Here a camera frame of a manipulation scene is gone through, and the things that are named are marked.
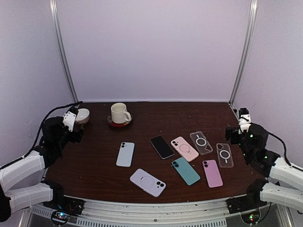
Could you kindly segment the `clear phone case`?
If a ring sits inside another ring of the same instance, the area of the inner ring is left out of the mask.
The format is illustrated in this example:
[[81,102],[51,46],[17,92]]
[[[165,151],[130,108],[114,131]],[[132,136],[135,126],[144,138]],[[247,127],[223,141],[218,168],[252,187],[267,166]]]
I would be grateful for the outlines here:
[[200,155],[206,155],[213,151],[212,146],[201,131],[192,132],[189,136]]

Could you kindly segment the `pink white phone case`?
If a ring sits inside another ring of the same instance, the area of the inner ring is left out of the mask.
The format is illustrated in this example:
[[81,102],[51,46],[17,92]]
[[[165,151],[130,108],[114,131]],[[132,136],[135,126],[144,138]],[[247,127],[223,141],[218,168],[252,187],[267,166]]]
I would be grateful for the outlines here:
[[199,153],[181,136],[170,143],[187,162],[191,162],[199,156]]

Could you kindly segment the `black phone white case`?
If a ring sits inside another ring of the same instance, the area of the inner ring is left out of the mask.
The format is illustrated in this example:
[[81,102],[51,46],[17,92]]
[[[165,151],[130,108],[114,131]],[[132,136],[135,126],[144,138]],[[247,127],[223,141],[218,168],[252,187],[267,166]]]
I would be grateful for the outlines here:
[[188,186],[195,184],[201,179],[200,175],[185,158],[180,157],[172,161],[171,164]]
[[118,152],[116,165],[130,167],[132,164],[135,144],[133,142],[122,142]]

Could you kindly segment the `lavender white phone case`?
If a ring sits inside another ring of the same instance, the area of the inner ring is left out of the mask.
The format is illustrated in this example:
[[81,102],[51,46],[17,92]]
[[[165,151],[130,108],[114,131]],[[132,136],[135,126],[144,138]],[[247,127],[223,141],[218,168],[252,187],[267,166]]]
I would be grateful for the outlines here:
[[130,176],[130,181],[153,197],[159,197],[166,188],[163,181],[140,168]]

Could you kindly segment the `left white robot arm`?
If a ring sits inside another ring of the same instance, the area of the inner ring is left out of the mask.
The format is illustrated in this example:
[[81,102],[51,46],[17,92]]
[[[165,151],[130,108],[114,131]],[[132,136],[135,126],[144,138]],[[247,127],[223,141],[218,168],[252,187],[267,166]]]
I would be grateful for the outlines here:
[[36,185],[13,189],[12,187],[28,176],[49,168],[62,157],[63,149],[69,143],[80,142],[83,126],[64,124],[64,117],[45,120],[39,130],[43,135],[37,146],[0,168],[0,220],[7,221],[18,210],[32,205],[50,202],[58,210],[68,206],[63,186],[51,180]]

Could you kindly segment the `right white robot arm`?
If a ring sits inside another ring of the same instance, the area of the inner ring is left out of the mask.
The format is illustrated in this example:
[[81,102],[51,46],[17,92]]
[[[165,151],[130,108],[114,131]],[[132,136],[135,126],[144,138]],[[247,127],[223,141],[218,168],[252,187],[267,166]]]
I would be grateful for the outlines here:
[[272,135],[255,123],[225,127],[225,139],[239,145],[246,165],[263,175],[248,187],[242,203],[252,209],[261,202],[271,202],[302,212],[303,169],[266,149],[268,137]]

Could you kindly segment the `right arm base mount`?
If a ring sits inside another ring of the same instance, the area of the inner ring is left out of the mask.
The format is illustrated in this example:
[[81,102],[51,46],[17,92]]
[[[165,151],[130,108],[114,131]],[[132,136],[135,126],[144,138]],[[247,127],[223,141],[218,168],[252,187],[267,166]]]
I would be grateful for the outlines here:
[[241,213],[241,219],[250,226],[260,223],[266,215],[261,217],[260,208],[267,205],[262,201],[260,193],[268,180],[257,179],[246,190],[246,195],[240,197],[230,197],[226,200],[226,205],[230,214]]

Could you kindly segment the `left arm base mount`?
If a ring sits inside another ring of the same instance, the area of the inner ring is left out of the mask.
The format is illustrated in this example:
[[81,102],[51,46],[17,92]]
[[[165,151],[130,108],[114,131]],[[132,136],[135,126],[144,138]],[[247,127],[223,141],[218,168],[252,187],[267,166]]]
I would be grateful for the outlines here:
[[43,206],[56,210],[52,215],[55,221],[64,221],[66,224],[70,216],[78,217],[82,214],[84,200],[65,196],[63,186],[54,181],[43,180],[41,183],[50,186],[53,192],[53,199],[43,202]]

